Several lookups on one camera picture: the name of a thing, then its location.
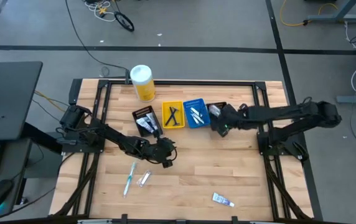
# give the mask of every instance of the white cylindrical container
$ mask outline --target white cylindrical container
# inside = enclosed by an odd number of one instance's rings
[[[137,65],[129,74],[134,84],[136,96],[142,102],[150,102],[154,99],[156,89],[154,87],[152,70],[146,65]]]

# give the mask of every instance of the yellow label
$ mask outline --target yellow label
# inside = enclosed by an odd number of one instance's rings
[[[142,101],[153,100],[156,92],[153,80],[151,80],[146,85],[136,85],[136,91],[138,92],[138,96],[140,100]]]

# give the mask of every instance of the black metal frame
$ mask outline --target black metal frame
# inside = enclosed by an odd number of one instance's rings
[[[251,87],[252,91],[253,91],[253,100],[254,100],[254,104],[256,106],[260,106],[260,99],[258,97],[258,93],[259,91],[262,94],[262,99],[263,103],[265,106],[269,106],[269,101],[268,101],[268,95],[266,92],[266,85],[265,82],[238,82],[238,81],[201,81],[201,80],[155,80],[154,81],[156,85],[226,85],[226,86],[248,86]],[[77,98],[78,98],[78,92],[80,91],[80,86],[81,86],[81,80],[74,80],[72,83],[72,88],[70,90],[70,96],[72,97],[71,99],[69,99],[69,102],[77,102]],[[108,102],[109,102],[109,98],[110,98],[110,90],[111,90],[111,86],[112,85],[124,85],[125,82],[123,79],[112,79],[112,80],[99,80],[99,84],[98,86],[100,86],[101,88],[103,88],[104,86],[107,86],[106,89],[106,97],[105,97],[105,102],[103,105],[103,111],[102,111],[102,117],[101,120],[102,122],[106,121],[106,112],[107,112],[107,108],[108,108]],[[99,99],[100,99],[100,92],[101,92],[101,88],[98,88],[97,93],[96,93],[96,98],[95,98],[95,102],[94,102],[94,116],[96,116],[96,112],[98,111],[98,104],[99,104]],[[272,128],[273,124],[272,122],[268,123],[268,128]],[[263,132],[264,131],[264,127],[260,126],[259,127],[259,131]],[[80,172],[80,178],[82,179],[83,175],[85,174],[85,170],[87,168],[87,162],[88,162],[88,156],[86,156],[83,158],[83,164],[82,164],[82,170]],[[96,166],[99,160],[99,153],[96,153],[94,156],[94,161],[96,162]],[[270,163],[270,159],[268,155],[262,155],[264,157],[264,164],[265,167],[267,169],[267,167],[271,167],[271,163]],[[282,167],[281,167],[281,162],[279,159],[279,156],[274,156],[273,158],[274,163],[275,163],[275,169],[276,169],[276,176],[279,180],[280,186],[278,187],[278,190],[281,190],[283,188],[284,190],[284,177],[283,177],[283,172],[282,172]],[[95,186],[95,176],[93,176],[91,178],[90,184],[89,184],[89,188],[88,188],[88,194],[87,194],[87,200],[85,203],[85,215],[90,214],[90,207],[91,207],[91,203],[92,203],[92,195],[93,195],[93,188]],[[266,170],[266,178],[267,178],[267,183],[268,183],[268,192],[269,192],[269,199],[271,202],[271,211],[272,211],[272,216],[274,220],[279,220],[281,219],[279,217],[279,212],[278,212],[278,205],[276,202],[276,194],[274,191],[274,182],[272,181],[272,178],[269,177],[268,175],[268,171]],[[315,185],[308,185],[309,189],[314,189]],[[288,205],[288,202],[285,200],[285,198],[283,197],[283,194],[281,193],[282,196],[282,202],[283,202],[283,212],[284,212],[284,219],[285,220],[290,220],[291,215],[290,215],[290,208]],[[76,204],[73,208],[73,215],[76,215],[78,212],[78,206],[79,206],[80,200],[78,199],[76,201]],[[316,211],[320,211],[320,207],[319,204],[316,205],[317,209]],[[122,219],[113,219],[113,222],[118,222],[120,221],[121,223],[125,223],[125,221],[127,220],[127,214],[122,214]],[[153,222],[153,223],[169,223],[172,222],[173,220],[130,220],[130,221],[135,221],[138,223],[147,223],[147,222]],[[237,221],[237,217],[232,217],[232,221],[197,221],[197,220],[186,220],[186,223],[248,223],[248,222],[239,222]]]

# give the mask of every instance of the black desk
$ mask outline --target black desk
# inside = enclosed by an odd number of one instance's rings
[[[10,212],[20,200],[25,178],[43,177],[33,172],[26,174],[26,165],[28,169],[40,170],[41,164],[49,163],[47,159],[54,161],[53,164],[62,159],[62,146],[56,139],[26,122],[41,68],[42,62],[0,63],[0,142],[3,142],[0,180],[11,179],[20,173],[14,179],[11,193],[0,206],[0,215]],[[33,141],[43,146],[44,153],[44,160],[36,167],[31,167],[30,163],[38,161],[41,153],[38,149],[31,151],[32,147],[37,147]]]

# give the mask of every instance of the yellow cable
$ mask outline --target yellow cable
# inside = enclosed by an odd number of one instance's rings
[[[38,94],[39,96],[41,97],[44,97],[46,100],[48,100],[48,102],[52,105],[54,105],[56,108],[58,108],[60,111],[62,112],[66,112],[65,110],[61,109],[61,107],[59,107],[58,105],[56,105],[54,102],[52,102],[52,100],[50,98],[48,98],[48,96],[45,96],[44,94],[42,94],[41,92],[39,91],[35,91],[36,94]]]
[[[288,24],[288,23],[286,23],[286,22],[283,21],[283,17],[282,17],[282,15],[283,15],[283,8],[284,8],[284,5],[286,4],[286,1],[287,1],[287,0],[284,0],[284,1],[283,1],[282,7],[280,8],[280,14],[279,14],[279,15],[280,15],[280,21],[281,21],[284,25],[286,25],[286,26],[292,26],[292,27],[294,27],[294,26],[303,26],[303,25],[304,25],[304,22],[298,23],[298,24]],[[319,8],[319,12],[317,13],[318,15],[321,14],[322,9],[323,9],[325,6],[332,6],[332,7],[334,7],[336,10],[339,9],[339,8],[338,8],[335,4],[333,4],[333,3],[326,3],[326,4],[322,5],[322,6]]]

